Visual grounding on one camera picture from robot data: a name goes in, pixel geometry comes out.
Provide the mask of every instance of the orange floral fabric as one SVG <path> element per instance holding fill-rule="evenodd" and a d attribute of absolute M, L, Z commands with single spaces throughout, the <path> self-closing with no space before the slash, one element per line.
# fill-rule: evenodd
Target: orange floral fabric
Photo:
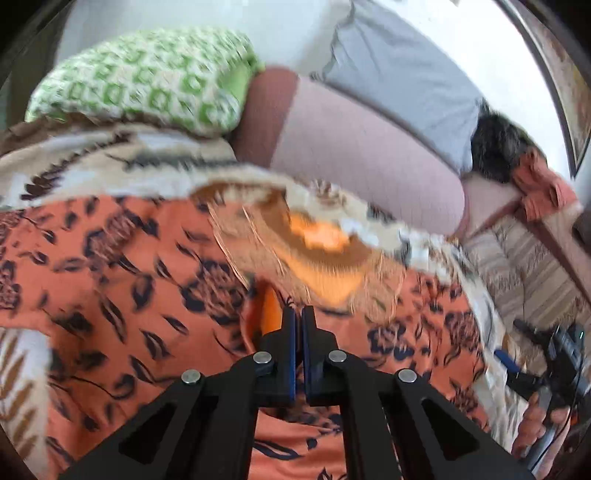
<path fill-rule="evenodd" d="M 255 296 L 230 268 L 210 220 L 207 206 L 189 200 L 133 197 L 0 213 L 0 326 L 50 337 L 52 478 L 184 370 L 213 375 L 248 354 L 240 323 Z M 254 290 L 256 271 L 253 282 Z M 485 365 L 461 286 L 409 271 L 386 322 L 315 307 L 341 348 L 384 371 L 415 369 L 485 427 L 470 388 Z M 337 408 L 260 412 L 250 478 L 345 475 Z"/>

